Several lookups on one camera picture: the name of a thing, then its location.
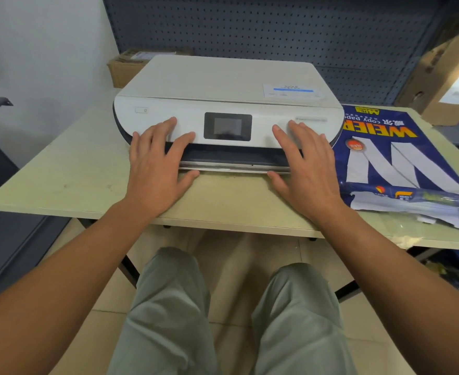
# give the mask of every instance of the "gray perforated metal panel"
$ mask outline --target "gray perforated metal panel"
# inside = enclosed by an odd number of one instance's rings
[[[439,24],[440,0],[104,0],[120,52],[307,61],[343,103],[390,105]]]

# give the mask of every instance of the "printer label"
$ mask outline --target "printer label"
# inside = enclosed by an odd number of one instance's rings
[[[263,92],[266,98],[288,100],[320,100],[323,98],[323,95],[318,89],[307,85],[263,84]]]

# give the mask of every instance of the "printer display screen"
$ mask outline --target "printer display screen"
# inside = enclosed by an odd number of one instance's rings
[[[204,138],[250,141],[251,130],[250,114],[205,113]]]

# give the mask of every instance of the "blue stripe on sticker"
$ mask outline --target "blue stripe on sticker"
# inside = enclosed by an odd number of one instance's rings
[[[312,89],[273,88],[273,90],[284,90],[289,92],[314,92]]]

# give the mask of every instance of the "floor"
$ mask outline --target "floor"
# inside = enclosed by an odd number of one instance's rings
[[[46,257],[83,230],[73,219]],[[337,290],[352,280],[324,239],[149,226],[128,253],[141,270],[162,246],[191,252],[212,294],[209,321],[222,374],[247,374],[256,358],[250,315],[270,275],[283,265],[313,265]],[[105,374],[135,289],[117,270],[51,375]],[[341,304],[360,375],[414,375],[363,294]]]

